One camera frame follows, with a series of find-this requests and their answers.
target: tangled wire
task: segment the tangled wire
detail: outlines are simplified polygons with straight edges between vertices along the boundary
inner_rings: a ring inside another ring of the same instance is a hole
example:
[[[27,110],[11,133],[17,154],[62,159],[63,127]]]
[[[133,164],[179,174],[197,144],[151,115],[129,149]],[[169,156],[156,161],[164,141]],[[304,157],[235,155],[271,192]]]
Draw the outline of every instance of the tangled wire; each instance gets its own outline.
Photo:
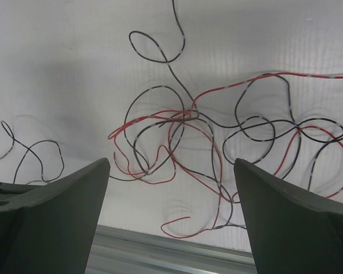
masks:
[[[115,162],[116,167],[120,170],[121,173],[129,176],[130,179],[116,178],[115,176],[111,176],[111,175],[110,175],[110,177],[113,179],[117,179],[120,181],[127,181],[127,182],[132,182],[132,181],[138,180],[138,181],[144,182],[146,184],[151,184],[151,185],[164,184],[164,183],[168,183],[168,182],[172,181],[176,176],[177,170],[180,168],[185,173],[187,173],[189,176],[191,176],[196,181],[201,183],[204,187],[208,188],[210,191],[212,191],[216,195],[218,195],[217,212],[216,212],[216,215],[214,217],[213,224],[210,228],[201,229],[198,232],[193,233],[191,235],[187,235],[187,236],[177,236],[177,235],[172,235],[172,234],[168,233],[166,231],[167,225],[169,225],[171,223],[175,223],[175,222],[180,221],[180,220],[190,218],[190,216],[181,217],[181,218],[171,220],[171,221],[161,225],[161,230],[163,231],[163,233],[165,233],[166,235],[168,235],[170,237],[177,238],[177,239],[185,239],[185,238],[194,237],[194,236],[196,236],[196,235],[198,235],[204,231],[212,231],[212,230],[222,229],[225,227],[238,227],[238,228],[246,229],[244,225],[233,224],[231,222],[231,219],[233,216],[233,211],[234,211],[234,205],[239,203],[239,201],[235,201],[235,198],[237,197],[238,192],[230,194],[229,191],[226,189],[225,185],[223,184],[223,182],[224,182],[223,176],[222,176],[223,167],[224,167],[223,157],[224,157],[225,161],[227,161],[229,164],[234,165],[234,160],[232,160],[228,156],[228,154],[226,153],[226,146],[228,145],[228,142],[233,137],[235,137],[237,134],[239,134],[241,132],[248,139],[250,139],[254,142],[265,142],[265,143],[267,143],[268,149],[257,160],[255,160],[253,162],[254,164],[257,164],[260,161],[264,160],[271,153],[271,150],[272,150],[276,140],[278,140],[279,138],[282,138],[283,136],[293,132],[294,134],[291,137],[290,142],[288,143],[288,146],[287,146],[286,151],[285,151],[285,155],[284,155],[283,159],[281,160],[280,165],[278,166],[278,168],[274,172],[274,175],[277,175],[281,171],[282,166],[284,165],[284,163],[286,161],[288,152],[289,152],[289,150],[293,144],[293,141],[297,138],[298,139],[298,145],[296,148],[294,159],[289,164],[289,168],[284,172],[284,174],[282,176],[280,176],[282,179],[286,178],[291,173],[294,166],[296,165],[300,151],[301,151],[303,138],[308,138],[311,141],[321,143],[322,144],[321,148],[316,152],[316,154],[313,158],[313,161],[312,161],[312,165],[311,165],[310,178],[309,178],[309,182],[308,182],[308,185],[306,188],[307,190],[310,191],[311,185],[312,185],[312,177],[313,177],[314,169],[316,166],[316,162],[317,162],[317,159],[320,156],[320,154],[323,152],[323,150],[327,146],[329,146],[330,144],[334,144],[334,143],[339,144],[339,146],[343,149],[343,143],[342,143],[342,141],[343,141],[343,126],[334,120],[331,120],[328,118],[323,118],[323,117],[309,118],[309,119],[303,120],[301,122],[298,122],[295,119],[295,117],[293,115],[293,111],[292,111],[290,83],[288,82],[288,80],[286,78],[284,78],[284,76],[285,75],[292,75],[292,76],[298,76],[298,77],[311,77],[311,78],[321,78],[321,79],[343,79],[343,75],[313,75],[313,74],[303,74],[303,73],[296,73],[296,72],[265,73],[265,74],[261,74],[257,77],[254,77],[254,78],[250,78],[250,79],[238,82],[238,83],[230,84],[230,85],[225,86],[225,87],[217,87],[217,88],[213,88],[211,90],[207,90],[205,92],[200,93],[198,96],[196,96],[194,98],[191,95],[191,93],[188,91],[188,89],[185,87],[185,85],[178,79],[178,77],[176,76],[176,74],[174,73],[174,71],[170,65],[171,63],[176,61],[181,56],[181,54],[184,51],[185,45],[186,45],[185,34],[184,34],[184,31],[183,31],[181,24],[179,22],[178,16],[177,16],[176,6],[174,3],[174,0],[172,0],[172,5],[173,5],[174,17],[175,17],[177,26],[180,30],[181,37],[182,37],[182,46],[181,46],[179,53],[176,56],[168,59],[166,57],[163,49],[159,45],[159,43],[153,37],[151,37],[150,35],[148,35],[146,33],[141,32],[141,31],[134,30],[134,31],[130,32],[129,41],[131,43],[133,50],[141,58],[146,59],[150,62],[167,65],[170,73],[172,74],[174,79],[178,82],[182,91],[188,96],[188,98],[190,99],[190,102],[188,102],[188,103],[184,102],[182,100],[181,94],[179,94],[175,89],[173,89],[170,86],[164,86],[164,85],[153,86],[153,87],[143,91],[142,93],[140,93],[132,101],[131,105],[127,109],[127,112],[126,112],[126,115],[125,115],[125,118],[123,121],[123,125],[121,127],[117,128],[116,130],[114,130],[108,136],[108,139],[113,141],[113,143],[116,147],[116,150],[118,151],[118,153],[114,152],[114,154],[113,154],[113,160]],[[160,51],[163,59],[161,59],[161,60],[152,59],[152,58],[148,58],[148,57],[144,56],[143,54],[141,54],[137,50],[137,48],[135,47],[135,44],[133,42],[133,35],[134,34],[141,35],[141,36],[147,38],[149,41],[153,42],[157,46],[157,49]],[[279,80],[283,81],[285,86],[286,86],[287,105],[288,105],[288,113],[289,113],[290,119],[269,120],[268,118],[266,118],[262,115],[253,115],[253,116],[246,118],[245,120],[241,120],[241,115],[239,115],[239,106],[240,106],[240,103],[241,103],[243,97],[249,91],[249,88],[254,83],[258,82],[261,79],[272,78],[272,77],[278,78]],[[231,125],[219,124],[218,122],[213,120],[209,115],[207,115],[206,113],[203,113],[202,111],[200,111],[198,109],[198,106],[197,106],[198,100],[201,97],[205,96],[206,94],[221,91],[221,90],[224,90],[227,88],[241,86],[244,84],[247,84],[247,86],[244,89],[243,93],[241,94],[237,103],[234,106],[234,117],[236,120],[235,124],[231,124]],[[151,90],[155,90],[155,89],[159,89],[159,88],[165,88],[168,92],[172,92],[172,94],[174,94],[177,97],[177,99],[180,103],[180,109],[179,110],[161,110],[161,111],[157,111],[155,113],[151,113],[149,115],[144,115],[144,116],[140,116],[140,117],[129,120],[130,111],[135,106],[137,101],[141,97],[148,94]],[[261,123],[257,123],[257,124],[251,125],[251,126],[246,126],[247,122],[250,120],[253,120],[253,119],[260,119]],[[128,128],[135,126],[136,124],[141,123],[141,122],[146,121],[146,120],[147,121],[154,121],[154,123],[144,127],[142,130],[140,130],[138,132],[138,134],[136,135],[136,137],[133,140],[130,140],[127,133],[126,133],[126,130]],[[195,123],[197,121],[199,123],[204,124],[208,128],[208,130],[204,130],[201,127],[198,127]],[[332,132],[330,132],[330,131],[322,128],[322,127],[318,127],[318,126],[315,126],[312,124],[308,124],[308,123],[314,123],[317,121],[325,121],[329,124],[332,124],[335,128],[338,129],[335,131],[339,131],[340,133],[335,135],[334,133],[332,133]],[[288,129],[282,133],[278,133],[276,126],[275,126],[275,124],[277,124],[277,123],[287,123],[288,125],[290,125],[290,129]],[[268,125],[272,129],[272,137],[270,137],[270,138],[257,139],[257,138],[253,138],[252,136],[250,136],[247,133],[248,129],[258,128],[258,127],[262,127],[265,125]],[[140,137],[146,131],[149,131],[151,129],[158,129],[158,128],[161,128],[163,126],[169,126],[168,131],[167,131],[167,136],[165,138],[166,140],[165,140],[164,144],[161,144],[160,146],[158,146],[156,156],[155,156],[155,161],[151,163],[148,160],[147,156],[144,155],[138,149],[138,142],[139,142]],[[229,135],[222,142],[222,146],[219,147],[219,145],[217,144],[217,142],[215,140],[214,127],[219,127],[219,128],[229,129],[229,130],[235,130],[235,131],[231,135]],[[210,145],[210,164],[212,167],[213,176],[210,176],[210,175],[204,174],[202,172],[193,170],[193,169],[189,168],[188,166],[182,164],[181,161],[177,159],[175,152],[176,152],[177,148],[180,146],[181,140],[185,136],[186,128],[192,128],[192,129],[200,132],[204,136],[204,138],[206,138],[209,141],[209,143],[211,144]],[[318,130],[318,131],[324,133],[325,135],[327,135],[329,140],[321,140],[321,139],[314,138],[314,137],[308,135],[308,133],[307,133],[308,130]],[[120,148],[119,144],[117,143],[117,138],[120,135],[123,135],[128,146],[132,149],[132,151],[133,151],[133,158],[132,159],[129,159],[129,157],[124,153],[124,151]],[[161,157],[160,157],[160,153],[162,150],[167,152],[167,157],[165,157],[163,160],[161,160]],[[122,155],[122,157],[126,160],[127,165],[125,168],[121,167],[119,160],[117,159],[117,154]],[[150,175],[156,173],[168,161],[171,162],[173,167],[174,167],[173,175],[170,178],[162,180],[162,181],[151,182],[148,179],[148,177]],[[131,167],[130,167],[131,163],[134,163],[134,162],[136,162],[138,165],[138,170],[136,170],[136,171],[131,170]],[[209,186],[208,184],[206,184],[206,182],[204,180],[211,180],[211,181],[215,182],[216,188]],[[341,185],[341,187],[337,191],[328,195],[327,198],[332,198],[332,197],[336,196],[342,190],[343,190],[343,184]],[[229,214],[228,219],[223,224],[218,225],[217,223],[218,223],[219,214],[220,214],[220,205],[222,202],[227,202],[231,205],[230,214]]]

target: white backdrop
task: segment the white backdrop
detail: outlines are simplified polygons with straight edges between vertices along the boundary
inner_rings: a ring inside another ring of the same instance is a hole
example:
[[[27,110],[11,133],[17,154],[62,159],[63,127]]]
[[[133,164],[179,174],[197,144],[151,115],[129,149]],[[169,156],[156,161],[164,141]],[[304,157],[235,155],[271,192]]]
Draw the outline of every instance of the white backdrop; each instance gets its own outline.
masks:
[[[257,71],[343,72],[343,0],[177,2],[186,48],[172,67],[193,96]],[[181,90],[165,65],[143,60],[133,51],[127,37],[132,30],[152,35],[169,57],[180,50],[182,39],[169,0],[0,1],[0,120],[14,126],[16,137],[28,145],[43,138],[59,141],[66,162],[64,175],[100,157],[112,160],[114,146],[107,136],[122,124],[140,92],[157,84]],[[153,45],[135,41],[145,55],[159,58]],[[343,80],[288,80],[298,120],[324,116],[343,124]],[[199,106],[218,121],[233,123],[233,106],[243,88],[208,95]],[[168,93],[152,92],[140,101],[132,118],[179,107]],[[257,82],[244,100],[245,116],[288,118],[286,91],[277,79]],[[263,130],[254,133],[264,134]],[[165,140],[166,131],[151,133],[140,140],[140,146],[153,158],[155,144]],[[210,172],[208,144],[200,135],[187,133],[177,157],[191,168]],[[288,141],[289,136],[278,141],[260,166],[273,172]],[[10,138],[0,127],[0,156],[9,147]],[[319,147],[304,141],[289,182],[307,183],[306,169]],[[251,143],[240,135],[229,144],[234,158],[247,160],[256,159],[265,148],[266,144]],[[12,181],[23,152],[16,146],[0,161],[0,181]],[[45,176],[56,176],[61,167],[56,147],[43,144],[36,152],[44,161]],[[169,167],[159,179],[172,174]],[[114,167],[111,172],[119,175]],[[39,178],[39,164],[29,156],[18,182]],[[236,188],[232,168],[225,169],[225,182],[231,191]],[[320,156],[313,189],[325,195],[342,182],[343,150],[332,145]],[[335,199],[343,202],[343,192]],[[190,215],[190,220],[170,227],[176,235],[188,235],[211,225],[216,208],[217,195],[179,171],[175,180],[161,186],[110,180],[99,223],[163,235],[159,228],[163,222]],[[224,204],[222,217],[228,216],[228,210]],[[233,221],[244,223],[237,206]],[[191,240],[250,250],[247,234],[239,228],[205,232]]]

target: black wire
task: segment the black wire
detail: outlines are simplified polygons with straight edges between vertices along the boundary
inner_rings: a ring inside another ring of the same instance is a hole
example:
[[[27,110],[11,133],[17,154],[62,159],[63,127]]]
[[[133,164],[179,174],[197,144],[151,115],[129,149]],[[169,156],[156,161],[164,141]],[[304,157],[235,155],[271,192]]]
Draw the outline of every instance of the black wire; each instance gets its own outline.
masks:
[[[184,51],[184,48],[185,48],[185,45],[186,45],[186,38],[185,38],[185,34],[184,34],[184,31],[181,27],[181,24],[179,22],[179,19],[178,19],[178,16],[177,16],[177,12],[176,12],[176,7],[175,7],[175,2],[174,0],[172,0],[172,4],[173,4],[173,13],[174,13],[174,17],[175,17],[175,20],[176,20],[176,23],[178,25],[178,28],[181,32],[181,35],[182,35],[182,47],[179,51],[179,53],[172,59],[168,59],[163,51],[163,49],[161,49],[161,46],[159,45],[159,43],[154,39],[152,38],[150,35],[146,34],[146,33],[143,33],[141,31],[138,31],[138,30],[134,30],[134,31],[131,31],[129,33],[129,41],[131,43],[131,46],[133,48],[133,50],[143,59],[145,60],[148,60],[148,61],[151,61],[151,62],[155,62],[155,63],[161,63],[161,64],[167,64],[168,68],[169,68],[169,71],[171,72],[172,76],[174,77],[174,79],[178,82],[178,84],[182,87],[182,89],[186,92],[187,96],[193,101],[193,97],[192,95],[190,94],[190,92],[187,90],[187,88],[184,86],[184,84],[178,79],[178,77],[176,76],[176,74],[174,73],[173,69],[170,67],[170,64],[172,62],[174,62],[175,60],[177,60],[182,52]],[[135,47],[134,43],[133,43],[133,40],[132,40],[132,35],[133,34],[139,34],[139,35],[142,35],[146,38],[148,38],[149,40],[151,40],[158,48],[158,50],[160,51],[162,57],[163,57],[163,60],[157,60],[157,59],[151,59],[151,58],[148,58],[144,55],[142,55],[138,50],[137,48]],[[293,111],[292,111],[292,102],[291,102],[291,91],[290,91],[290,83],[288,82],[287,79],[285,79],[284,77],[282,76],[279,76],[279,75],[275,75],[275,77],[279,78],[280,80],[284,81],[285,85],[286,85],[286,92],[287,92],[287,99],[288,99],[288,110],[289,110],[289,116],[290,116],[290,120],[289,119],[276,119],[276,120],[269,120],[268,118],[265,118],[263,117],[262,115],[253,115],[253,116],[250,116],[248,117],[247,119],[245,119],[243,122],[240,122],[239,120],[239,114],[238,114],[238,106],[240,104],[240,102],[242,101],[243,97],[245,96],[246,92],[248,91],[248,89],[250,88],[250,86],[255,82],[252,81],[250,82],[247,87],[245,88],[245,90],[243,91],[243,93],[241,94],[238,102],[235,104],[234,106],[234,117],[235,117],[235,120],[237,121],[237,124],[233,124],[233,125],[223,125],[223,124],[220,124],[218,122],[216,122],[215,120],[213,120],[210,116],[200,112],[197,108],[197,106],[195,106],[195,109],[192,109],[192,110],[185,110],[185,105],[184,105],[184,102],[181,98],[181,96],[174,90],[172,89],[171,87],[168,87],[168,86],[155,86],[155,87],[152,87],[152,88],[149,88],[147,90],[145,90],[144,92],[142,92],[141,94],[139,94],[131,103],[130,107],[128,108],[127,112],[126,112],[126,115],[125,115],[125,119],[123,121],[123,124],[126,124],[127,123],[127,120],[128,120],[128,116],[129,116],[129,112],[131,110],[131,108],[134,106],[134,104],[136,103],[136,101],[141,97],[141,96],[144,96],[148,91],[151,91],[155,88],[161,88],[161,87],[165,87],[165,88],[168,88],[170,91],[174,92],[176,94],[176,96],[178,96],[180,102],[181,102],[181,107],[182,107],[182,117],[179,117],[179,118],[176,118],[177,116],[180,115],[180,113],[176,113],[176,114],[173,114],[170,116],[170,118],[168,120],[163,120],[163,121],[159,121],[159,122],[155,122],[153,124],[150,124],[146,127],[144,127],[143,129],[141,129],[140,132],[138,132],[138,134],[136,135],[135,139],[133,142],[130,142],[129,138],[127,137],[127,134],[126,134],[126,130],[123,132],[124,134],[124,137],[128,143],[128,145],[132,148],[133,150],[133,154],[134,154],[134,157],[136,159],[136,162],[140,168],[140,170],[142,170],[143,172],[143,175],[140,177],[145,177],[145,176],[149,176],[153,173],[155,173],[160,167],[162,167],[171,157],[172,155],[174,154],[174,152],[176,151],[177,147],[179,146],[183,136],[184,136],[184,133],[185,133],[185,124],[188,123],[188,122],[191,122],[191,121],[194,121],[194,120],[198,120],[200,122],[203,122],[205,123],[208,128],[209,128],[209,131],[211,132],[211,136],[212,136],[212,144],[211,144],[211,153],[210,153],[210,159],[211,159],[211,165],[212,165],[212,171],[213,171],[213,176],[210,176],[210,175],[207,175],[203,172],[199,172],[199,171],[195,171],[191,168],[188,168],[187,166],[184,166],[182,163],[180,163],[177,159],[173,159],[174,162],[180,166],[181,168],[191,172],[191,173],[194,173],[196,175],[199,175],[199,176],[203,176],[209,180],[212,180],[214,181],[216,184],[217,184],[217,187],[218,187],[218,191],[219,191],[219,195],[220,196],[223,196],[222,195],[222,192],[224,192],[226,195],[225,197],[228,197],[228,201],[231,205],[231,210],[230,210],[230,214],[229,214],[229,217],[226,221],[225,224],[223,225],[218,225],[216,226],[214,229],[221,229],[221,228],[224,228],[224,227],[238,227],[238,228],[242,228],[242,229],[246,229],[245,226],[243,225],[238,225],[238,224],[232,224],[231,223],[231,219],[232,219],[232,216],[233,216],[233,206],[234,204],[237,204],[237,203],[240,203],[240,202],[234,202],[232,200],[232,197],[230,195],[230,193],[227,191],[227,189],[225,188],[225,186],[222,184],[222,182],[220,182],[217,178],[217,174],[216,174],[216,167],[215,167],[215,164],[214,164],[214,154],[216,153],[216,150],[214,149],[214,145],[215,145],[215,137],[214,137],[214,131],[213,131],[213,128],[212,126],[209,124],[209,122],[211,122],[212,124],[214,124],[215,126],[219,127],[219,128],[225,128],[225,129],[235,129],[235,128],[238,128],[238,130],[234,133],[232,133],[231,135],[229,135],[227,138],[224,139],[223,143],[222,143],[222,153],[224,155],[224,158],[230,163],[230,164],[234,164],[233,161],[231,161],[227,154],[226,154],[226,151],[225,151],[225,146],[226,146],[226,143],[232,138],[234,137],[235,135],[237,135],[239,132],[242,132],[247,138],[249,138],[250,140],[254,141],[254,142],[270,142],[267,150],[263,153],[263,155],[258,158],[256,161],[254,161],[253,163],[256,164],[260,161],[262,161],[265,157],[267,157],[269,155],[269,153],[271,152],[271,149],[272,147],[274,146],[274,142],[291,133],[291,131],[294,131],[294,130],[298,130],[298,144],[297,144],[297,149],[296,149],[296,153],[295,153],[295,156],[294,156],[294,159],[292,161],[292,163],[290,164],[289,168],[285,171],[285,173],[283,174],[282,176],[282,179],[286,178],[290,173],[291,171],[293,170],[294,166],[296,165],[297,163],[297,160],[298,160],[298,156],[300,154],[300,150],[301,150],[301,145],[302,145],[302,136],[305,136],[307,137],[308,139],[314,141],[314,142],[318,142],[318,143],[322,143],[323,146],[321,147],[321,149],[316,153],[315,157],[314,157],[314,163],[312,165],[312,172],[314,170],[314,166],[315,166],[315,162],[316,162],[316,159],[318,158],[319,154],[321,153],[321,151],[328,145],[332,144],[332,143],[335,143],[335,142],[339,142],[341,140],[343,140],[343,126],[340,125],[339,123],[337,123],[336,121],[334,120],[331,120],[331,119],[328,119],[328,118],[322,118],[322,117],[316,117],[316,118],[309,118],[309,119],[306,119],[306,120],[303,120],[299,123],[297,123],[297,121],[295,120],[294,118],[294,115],[293,115]],[[186,113],[194,113],[196,114],[195,116],[191,117],[189,116],[188,118],[186,117]],[[252,126],[245,126],[244,127],[244,124],[249,121],[249,120],[252,120],[252,119],[262,119],[264,122],[262,123],[257,123],[257,124],[254,124]],[[324,140],[320,140],[320,139],[316,139],[314,137],[311,137],[310,135],[308,135],[305,131],[303,131],[303,125],[305,123],[308,123],[308,122],[311,122],[311,121],[326,121],[326,122],[329,122],[329,123],[333,123],[334,125],[336,125],[337,127],[339,127],[341,129],[341,133],[339,136],[335,137],[334,139],[330,140],[330,141],[324,141]],[[159,164],[156,168],[154,168],[152,171],[150,170],[150,164],[147,160],[147,157],[145,155],[143,155],[139,150],[137,150],[137,142],[139,141],[140,137],[142,136],[142,134],[151,129],[151,128],[154,128],[155,126],[157,126],[158,128],[164,126],[165,124],[168,124],[168,123],[177,123],[178,125],[175,127],[175,129],[173,130],[172,134],[171,134],[171,138],[170,138],[170,141],[168,142],[168,146],[169,146],[169,151],[170,151],[170,154],[164,159],[164,161],[162,161],[161,164]],[[286,131],[284,131],[283,133],[280,133],[278,134],[277,133],[277,130],[276,130],[276,127],[275,127],[275,124],[276,123],[288,123],[289,125],[291,125],[292,127]],[[270,125],[271,128],[272,128],[272,137],[269,138],[269,139],[256,139],[256,138],[252,138],[250,135],[248,135],[248,133],[246,132],[246,130],[248,129],[251,129],[251,128],[256,128],[256,127],[261,127],[261,126],[265,126],[265,125]],[[177,132],[179,132],[180,128],[182,129],[181,130],[181,133],[178,135],[178,140],[176,142],[176,144],[174,146],[172,146],[172,141],[175,139],[175,135]],[[119,178],[115,178],[113,176],[110,176],[111,178],[114,178],[114,179],[117,179],[117,180],[121,180],[121,181],[127,181],[127,182],[130,182],[130,181],[135,181],[135,180],[138,180],[140,178],[136,178],[136,179],[130,179],[130,180],[126,180],[126,179],[119,179]],[[310,185],[311,185],[311,177],[310,177],[310,180],[309,180],[309,186],[308,186],[308,189],[310,189]]]
[[[28,154],[28,152],[31,152],[31,153],[37,158],[37,160],[39,161],[39,164],[40,164],[40,166],[41,166],[41,179],[42,179],[42,181],[34,180],[34,181],[28,182],[27,184],[33,183],[33,182],[51,183],[51,182],[53,182],[53,181],[55,181],[55,180],[57,180],[58,178],[61,177],[61,175],[62,175],[62,173],[63,173],[63,170],[65,169],[65,162],[63,161],[61,148],[60,148],[59,144],[58,144],[56,141],[53,141],[53,140],[42,140],[42,141],[38,141],[38,142],[32,144],[30,147],[28,147],[28,146],[24,145],[22,142],[20,142],[18,139],[15,138],[12,129],[10,128],[10,126],[9,126],[5,121],[1,121],[1,126],[3,127],[3,129],[5,130],[5,132],[8,134],[8,136],[12,139],[13,142],[12,142],[12,145],[11,145],[10,149],[8,150],[8,152],[5,153],[4,156],[0,157],[0,160],[3,159],[6,155],[9,154],[9,152],[13,149],[15,143],[18,143],[18,144],[20,144],[22,147],[24,147],[24,148],[27,149],[26,152],[24,153],[22,159],[20,160],[19,165],[17,166],[17,169],[15,170],[15,175],[14,175],[14,179],[13,179],[13,184],[15,184],[15,181],[16,181],[16,178],[17,178],[17,175],[18,175],[18,171],[19,171],[19,169],[20,169],[20,166],[22,165],[22,163],[23,163],[23,161],[24,161],[26,155]],[[47,142],[47,143],[54,143],[54,144],[57,146],[57,148],[58,148],[58,153],[59,153],[59,156],[60,156],[60,159],[61,159],[61,164],[62,164],[62,168],[61,168],[61,171],[60,171],[59,175],[56,176],[56,177],[53,178],[53,179],[50,179],[50,180],[45,180],[45,179],[44,179],[44,177],[43,177],[43,170],[44,170],[44,168],[43,168],[43,162],[42,162],[41,158],[32,150],[32,148],[33,148],[34,146],[36,146],[36,145],[38,145],[38,144],[40,144],[40,143],[46,143],[46,142]]]

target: metal rail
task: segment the metal rail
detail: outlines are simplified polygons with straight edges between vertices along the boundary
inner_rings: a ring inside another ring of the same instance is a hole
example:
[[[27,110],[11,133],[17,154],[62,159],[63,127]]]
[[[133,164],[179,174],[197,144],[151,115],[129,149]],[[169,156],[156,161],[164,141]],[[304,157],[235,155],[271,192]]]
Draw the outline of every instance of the metal rail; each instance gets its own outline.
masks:
[[[86,274],[257,273],[251,253],[99,225]]]

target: red wire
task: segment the red wire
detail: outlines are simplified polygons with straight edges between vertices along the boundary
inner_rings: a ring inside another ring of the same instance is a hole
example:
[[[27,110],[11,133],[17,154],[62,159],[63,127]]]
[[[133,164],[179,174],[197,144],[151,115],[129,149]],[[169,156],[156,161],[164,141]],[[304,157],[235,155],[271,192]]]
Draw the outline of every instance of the red wire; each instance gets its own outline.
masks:
[[[286,160],[287,154],[288,154],[288,152],[289,152],[289,150],[290,150],[290,148],[291,148],[293,139],[294,139],[302,130],[307,129],[307,128],[314,128],[314,129],[316,129],[316,130],[321,130],[322,132],[328,134],[328,135],[329,135],[330,137],[332,137],[333,139],[335,138],[335,136],[334,136],[331,132],[329,132],[329,131],[327,131],[327,130],[321,128],[321,127],[317,127],[317,126],[306,126],[306,127],[303,127],[303,128],[301,128],[301,129],[297,130],[297,131],[295,132],[295,134],[292,136],[292,138],[291,138],[291,140],[290,140],[290,142],[289,142],[289,144],[288,144],[288,146],[287,146],[287,149],[286,149],[286,152],[285,152],[285,155],[284,155],[284,157],[283,157],[283,159],[282,159],[281,164],[278,166],[277,170],[275,171],[275,173],[274,173],[273,175],[276,175],[276,174],[280,171],[280,169],[282,168],[282,166],[283,166],[283,164],[284,164],[284,162],[285,162],[285,160]],[[338,144],[343,148],[342,142],[338,142]],[[335,193],[333,193],[333,194],[330,194],[330,195],[327,196],[326,198],[332,198],[332,197],[336,196],[338,193],[340,193],[342,190],[343,190],[343,186],[342,186],[337,192],[335,192]]]
[[[108,139],[109,140],[112,140],[114,139],[114,144],[115,146],[117,147],[117,149],[119,150],[119,152],[126,158],[127,160],[127,172],[123,171],[120,166],[118,165],[117,161],[116,161],[116,158],[115,158],[115,154],[114,154],[114,160],[115,160],[115,164],[117,166],[117,168],[124,174],[127,174],[127,175],[131,175],[133,178],[137,179],[137,180],[140,180],[142,182],[145,182],[145,183],[148,183],[148,184],[160,184],[160,183],[166,183],[166,182],[170,182],[171,180],[173,180],[176,176],[176,157],[175,155],[169,151],[169,149],[164,146],[164,145],[161,145],[159,146],[158,150],[157,150],[157,155],[156,155],[156,160],[155,160],[155,163],[149,168],[149,169],[152,169],[155,164],[157,163],[157,160],[159,158],[159,151],[160,149],[163,147],[167,152],[168,154],[170,155],[170,158],[173,162],[173,166],[174,166],[174,175],[171,179],[169,180],[166,180],[166,181],[162,181],[162,182],[156,182],[156,183],[151,183],[151,182],[147,182],[145,180],[143,180],[142,178],[138,178],[137,175],[141,175],[143,174],[144,172],[136,172],[136,173],[132,173],[130,172],[130,161],[128,159],[128,157],[123,153],[123,151],[120,149],[120,147],[118,146],[117,142],[116,142],[116,138],[117,136],[125,131],[127,128],[129,128],[130,126],[138,123],[138,122],[141,122],[143,120],[146,120],[146,119],[149,119],[149,118],[152,118],[152,119],[161,119],[161,120],[172,120],[172,119],[177,119],[177,118],[168,118],[168,117],[163,117],[163,116],[158,116],[158,114],[164,114],[164,113],[168,113],[168,112],[174,112],[174,113],[180,113],[180,114],[185,114],[185,115],[188,115],[188,117],[192,117],[192,110],[193,108],[196,106],[196,103],[197,103],[197,100],[199,100],[200,97],[206,95],[206,94],[209,94],[211,92],[215,92],[215,91],[218,91],[218,90],[223,90],[225,88],[231,88],[231,87],[235,87],[235,86],[239,86],[239,85],[242,85],[242,84],[245,84],[245,83],[248,83],[248,82],[252,82],[252,81],[255,81],[255,80],[259,80],[259,79],[264,79],[264,78],[269,78],[269,77],[273,77],[273,76],[279,76],[279,75],[294,75],[294,76],[300,76],[300,77],[313,77],[313,78],[322,78],[322,79],[343,79],[343,76],[327,76],[327,75],[311,75],[311,74],[300,74],[300,73],[295,73],[295,72],[276,72],[276,73],[272,73],[272,74],[268,74],[268,75],[261,75],[261,76],[258,76],[258,77],[255,77],[255,78],[250,78],[248,80],[245,80],[245,81],[241,81],[241,82],[238,82],[238,83],[234,83],[234,84],[231,84],[229,86],[226,86],[226,87],[218,87],[218,88],[213,88],[211,90],[207,90],[201,94],[199,94],[197,97],[195,97],[195,99],[192,101],[192,106],[190,108],[189,111],[182,111],[182,110],[163,110],[163,111],[159,111],[159,112],[155,112],[149,116],[142,116],[142,117],[139,117],[139,118],[135,118],[127,123],[125,123],[123,126],[119,127],[118,129],[116,129],[115,131],[113,131],[111,134],[109,134],[108,136]],[[171,128],[173,126],[175,122],[171,123],[170,127],[169,127],[169,132],[168,132],[168,142],[170,143],[170,133],[171,133]],[[200,132],[202,132],[211,142],[212,142],[212,138],[206,134],[205,132],[203,132],[202,130],[200,130],[199,128],[195,127],[195,126],[192,126],[190,124],[187,124],[186,122],[184,121],[181,121],[181,122],[178,122],[178,123],[183,123],[184,125],[187,125],[189,127],[192,127]],[[319,127],[316,127],[316,126],[307,126],[307,127],[304,127],[303,129],[306,129],[306,128],[316,128],[316,129],[319,129],[323,132],[325,132],[326,134],[328,134],[329,136],[331,136],[332,138],[335,138],[334,135],[332,135],[330,132],[328,132],[327,130],[324,130],[323,128],[319,128]],[[287,157],[287,154],[288,154],[288,151],[292,145],[292,142],[293,142],[293,139],[297,136],[297,134],[302,131],[302,129],[298,130],[294,135],[293,137],[291,138],[291,141],[286,149],[286,152],[285,152],[285,155],[284,155],[284,158],[280,164],[280,166],[277,168],[276,172],[274,173],[275,175],[279,172],[279,170],[282,168],[283,164],[284,164],[284,161]],[[217,148],[217,145],[215,143],[213,143],[213,149],[215,149],[217,155],[218,155],[218,158],[219,158],[219,162],[220,162],[220,183],[222,183],[222,158],[221,158],[221,154],[220,154],[220,151],[218,150]],[[189,174],[190,176],[192,176],[193,178],[195,178],[197,181],[199,181],[201,184],[203,184],[205,187],[207,187],[208,189],[210,189],[211,191],[213,191],[215,194],[218,195],[218,209],[217,209],[217,214],[216,214],[216,217],[214,219],[214,223],[212,225],[211,228],[204,228],[192,235],[188,235],[188,236],[174,236],[172,234],[169,234],[167,233],[165,230],[164,230],[164,226],[168,225],[168,224],[171,224],[171,223],[175,223],[177,221],[180,221],[180,220],[185,220],[185,219],[190,219],[190,216],[187,216],[187,217],[181,217],[181,218],[178,218],[178,219],[175,219],[175,220],[172,220],[172,221],[169,221],[167,223],[164,223],[161,225],[160,229],[163,231],[163,233],[165,233],[166,235],[170,236],[170,237],[173,237],[173,238],[176,238],[176,239],[187,239],[187,238],[191,238],[191,237],[194,237],[204,231],[211,231],[214,229],[215,225],[216,225],[216,222],[217,222],[217,219],[218,219],[218,215],[219,215],[219,212],[220,212],[220,205],[221,205],[221,198],[225,199],[226,201],[228,202],[233,202],[234,201],[234,198],[236,195],[238,195],[238,192],[234,193],[234,195],[232,196],[232,200],[230,201],[228,198],[224,197],[224,195],[222,193],[219,193],[217,191],[215,191],[214,189],[212,189],[211,187],[209,187],[207,184],[205,184],[202,180],[200,180],[199,178],[197,178],[194,174],[192,174],[192,172],[188,171],[186,168],[184,168],[183,166],[180,165],[180,167],[187,173]],[[338,194],[340,191],[343,190],[343,186],[335,193],[327,196],[327,198],[331,198],[333,196],[335,196],[336,194]]]

